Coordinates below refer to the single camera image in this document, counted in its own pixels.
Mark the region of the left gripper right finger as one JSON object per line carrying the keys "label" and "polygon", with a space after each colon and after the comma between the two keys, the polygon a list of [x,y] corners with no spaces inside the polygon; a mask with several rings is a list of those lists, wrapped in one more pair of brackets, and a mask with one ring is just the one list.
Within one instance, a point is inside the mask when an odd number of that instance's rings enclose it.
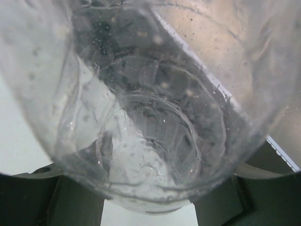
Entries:
{"label": "left gripper right finger", "polygon": [[243,164],[194,206],[199,226],[299,226],[301,173]]}

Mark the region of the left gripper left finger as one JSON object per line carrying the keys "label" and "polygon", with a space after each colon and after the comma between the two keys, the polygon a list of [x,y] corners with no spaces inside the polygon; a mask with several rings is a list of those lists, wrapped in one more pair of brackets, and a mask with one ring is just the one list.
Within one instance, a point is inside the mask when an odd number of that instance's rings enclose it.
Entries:
{"label": "left gripper left finger", "polygon": [[50,164],[33,173],[0,175],[2,226],[99,226],[104,198]]}

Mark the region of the tall clear bottle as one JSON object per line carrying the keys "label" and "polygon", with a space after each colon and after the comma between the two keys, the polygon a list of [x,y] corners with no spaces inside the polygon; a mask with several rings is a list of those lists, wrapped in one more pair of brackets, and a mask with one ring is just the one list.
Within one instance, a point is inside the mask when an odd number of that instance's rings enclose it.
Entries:
{"label": "tall clear bottle", "polygon": [[301,72],[298,0],[3,0],[0,73],[45,152],[169,213],[265,141]]}

